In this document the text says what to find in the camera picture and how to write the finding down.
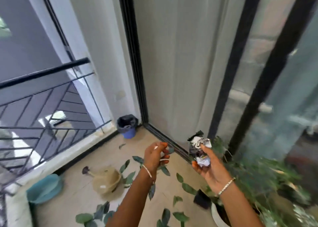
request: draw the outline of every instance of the crumpled paper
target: crumpled paper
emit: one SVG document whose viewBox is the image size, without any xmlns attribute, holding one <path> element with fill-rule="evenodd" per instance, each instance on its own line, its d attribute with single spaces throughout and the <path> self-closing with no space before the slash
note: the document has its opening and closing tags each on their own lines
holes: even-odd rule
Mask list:
<svg viewBox="0 0 318 227">
<path fill-rule="evenodd" d="M 208 155 L 201 149 L 200 144 L 205 145 L 208 148 L 212 148 L 209 138 L 203 137 L 203 132 L 198 131 L 196 134 L 188 139 L 190 149 L 189 154 L 197 161 L 200 167 L 209 166 L 211 164 Z"/>
</svg>

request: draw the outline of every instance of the black door frame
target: black door frame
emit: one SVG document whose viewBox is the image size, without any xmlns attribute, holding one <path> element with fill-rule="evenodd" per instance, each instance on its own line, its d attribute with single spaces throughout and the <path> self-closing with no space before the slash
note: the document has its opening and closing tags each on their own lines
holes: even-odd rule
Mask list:
<svg viewBox="0 0 318 227">
<path fill-rule="evenodd" d="M 161 141 L 168 142 L 169 146 L 174 147 L 176 152 L 180 156 L 182 156 L 185 160 L 190 161 L 188 152 L 185 149 L 183 149 L 175 141 L 173 141 L 171 138 L 163 134 L 160 130 L 149 123 L 133 0 L 119 1 L 121 5 L 121 11 L 128 42 L 129 55 L 133 69 L 138 103 L 141 111 L 141 121 L 148 131 L 158 137 Z M 288 54 L 296 46 L 302 32 L 304 31 L 311 17 L 311 12 L 315 5 L 315 1 L 316 0 L 296 0 L 291 13 L 289 14 L 288 19 L 284 25 L 284 28 L 276 42 L 276 45 L 265 65 L 265 68 L 260 76 L 256 88 L 251 95 L 250 101 L 247 104 L 246 109 L 244 110 L 241 120 L 236 127 L 236 130 L 234 131 L 233 137 L 229 144 L 229 153 L 227 153 L 228 155 L 226 156 L 227 159 L 230 159 L 231 154 L 234 154 L 239 148 L 239 145 L 241 144 L 245 133 L 248 131 L 253 118 L 258 113 L 259 105 L 264 101 L 272 85 L 275 83 L 280 72 L 283 70 Z M 232 88 L 234 78 L 249 36 L 249 32 L 257 12 L 257 6 L 259 2 L 260 0 L 245 0 L 229 61 L 225 70 L 225 76 L 221 84 L 217 104 L 209 128 L 208 137 L 210 139 L 213 139 L 216 135 L 217 128 L 219 126 L 222 113 L 225 109 L 228 95 L 230 89 Z M 297 20 L 301 21 L 296 24 L 296 28 L 293 28 Z M 275 64 L 275 57 L 277 56 L 280 57 L 281 62 L 281 64 L 279 64 L 279 68 L 276 68 L 277 64 Z"/>
</svg>

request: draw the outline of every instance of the white bracelet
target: white bracelet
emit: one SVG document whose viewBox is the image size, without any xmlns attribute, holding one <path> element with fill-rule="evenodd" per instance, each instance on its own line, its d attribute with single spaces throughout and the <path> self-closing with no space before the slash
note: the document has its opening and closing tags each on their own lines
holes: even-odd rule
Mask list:
<svg viewBox="0 0 318 227">
<path fill-rule="evenodd" d="M 227 189 L 227 187 L 235 180 L 235 178 L 232 178 L 231 181 L 229 181 L 225 186 L 224 188 L 217 194 L 217 197 L 220 197 L 221 193 L 224 192 L 225 189 Z"/>
<path fill-rule="evenodd" d="M 152 179 L 152 184 L 154 184 L 155 181 L 153 180 L 152 175 L 151 175 L 151 173 L 149 172 L 148 168 L 146 168 L 145 165 L 143 165 L 143 164 L 142 164 L 142 166 L 146 169 L 146 171 L 148 172 L 150 178 Z"/>
</svg>

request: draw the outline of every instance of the white plant pot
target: white plant pot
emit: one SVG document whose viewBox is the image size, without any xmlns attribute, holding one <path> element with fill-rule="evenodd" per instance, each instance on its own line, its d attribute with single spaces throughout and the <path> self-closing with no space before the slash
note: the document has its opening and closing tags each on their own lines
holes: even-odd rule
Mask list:
<svg viewBox="0 0 318 227">
<path fill-rule="evenodd" d="M 212 213 L 213 220 L 218 227 L 230 227 L 222 220 L 222 218 L 217 212 L 217 207 L 213 203 L 211 205 L 211 213 Z"/>
</svg>

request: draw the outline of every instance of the beige floor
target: beige floor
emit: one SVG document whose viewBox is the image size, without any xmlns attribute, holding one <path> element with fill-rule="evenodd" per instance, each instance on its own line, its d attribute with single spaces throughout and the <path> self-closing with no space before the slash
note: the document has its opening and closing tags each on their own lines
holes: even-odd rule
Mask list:
<svg viewBox="0 0 318 227">
<path fill-rule="evenodd" d="M 96 206 L 107 200 L 110 201 L 110 210 L 116 210 L 128 189 L 124 189 L 123 185 L 120 185 L 114 193 L 102 199 L 93 191 L 92 178 L 82 175 L 83 167 L 89 166 L 93 171 L 102 166 L 112 165 L 119 169 L 126 160 L 130 159 L 130 164 L 123 174 L 126 177 L 133 171 L 139 171 L 139 164 L 133 161 L 132 156 L 143 157 L 145 148 L 154 141 L 158 141 L 157 138 L 144 128 L 138 130 L 134 139 L 124 139 L 121 135 L 118 135 L 68 169 L 64 174 L 65 186 L 62 193 L 37 207 L 39 226 L 83 226 L 75 222 L 75 216 L 79 213 L 94 213 Z M 121 150 L 118 149 L 118 146 L 123 143 L 126 143 L 126 145 Z M 139 226 L 156 226 L 164 208 L 168 208 L 171 212 L 168 223 L 171 227 L 180 226 L 180 222 L 172 215 L 172 212 L 175 211 L 184 211 L 185 215 L 190 217 L 190 220 L 185 224 L 186 227 L 216 226 L 211 212 L 194 204 L 194 196 L 182 189 L 181 184 L 177 181 L 176 173 L 181 174 L 185 183 L 195 189 L 205 185 L 204 179 L 177 153 L 171 154 L 167 168 L 171 176 L 159 172 L 155 195 L 151 201 L 147 198 Z M 172 206 L 174 195 L 181 196 L 184 200 L 178 202 L 175 207 Z M 103 226 L 103 223 L 99 220 L 96 220 L 96 222 L 98 226 Z"/>
</svg>

